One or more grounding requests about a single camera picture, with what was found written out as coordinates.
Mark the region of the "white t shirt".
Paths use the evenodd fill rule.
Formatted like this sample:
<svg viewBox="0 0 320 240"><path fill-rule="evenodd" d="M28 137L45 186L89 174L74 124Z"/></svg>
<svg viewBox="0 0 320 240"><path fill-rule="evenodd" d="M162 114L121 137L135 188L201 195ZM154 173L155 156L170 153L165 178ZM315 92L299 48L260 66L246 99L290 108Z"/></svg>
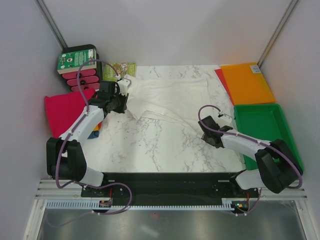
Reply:
<svg viewBox="0 0 320 240"><path fill-rule="evenodd" d="M211 103L205 78L139 79L130 75L127 110L139 120L179 123L198 136L203 131L198 124L198 111Z"/></svg>

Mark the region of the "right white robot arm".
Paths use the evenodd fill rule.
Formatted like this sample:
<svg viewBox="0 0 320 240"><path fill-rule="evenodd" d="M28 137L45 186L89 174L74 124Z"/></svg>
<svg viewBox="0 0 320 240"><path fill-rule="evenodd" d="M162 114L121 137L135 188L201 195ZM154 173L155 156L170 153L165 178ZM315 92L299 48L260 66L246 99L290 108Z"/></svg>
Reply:
<svg viewBox="0 0 320 240"><path fill-rule="evenodd" d="M302 186L303 170L285 141L261 140L227 125L220 127L211 116L200 118L198 124L211 145L239 152L257 164L257 169L243 170L235 175L235 181L229 184L233 196L240 197L253 188L267 188L278 194L286 188Z"/></svg>

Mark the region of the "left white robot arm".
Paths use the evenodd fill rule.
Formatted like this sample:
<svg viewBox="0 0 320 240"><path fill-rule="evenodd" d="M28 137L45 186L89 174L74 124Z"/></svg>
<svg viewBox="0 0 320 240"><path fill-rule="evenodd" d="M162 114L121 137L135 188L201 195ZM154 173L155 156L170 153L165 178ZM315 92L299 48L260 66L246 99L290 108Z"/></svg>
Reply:
<svg viewBox="0 0 320 240"><path fill-rule="evenodd" d="M58 138L47 141L47 173L54 177L59 189L77 183L91 187L99 197L109 193L110 185L103 180L104 174L88 167L82 147L94 127L110 112L125 113L131 84L125 78L102 82L71 127Z"/></svg>

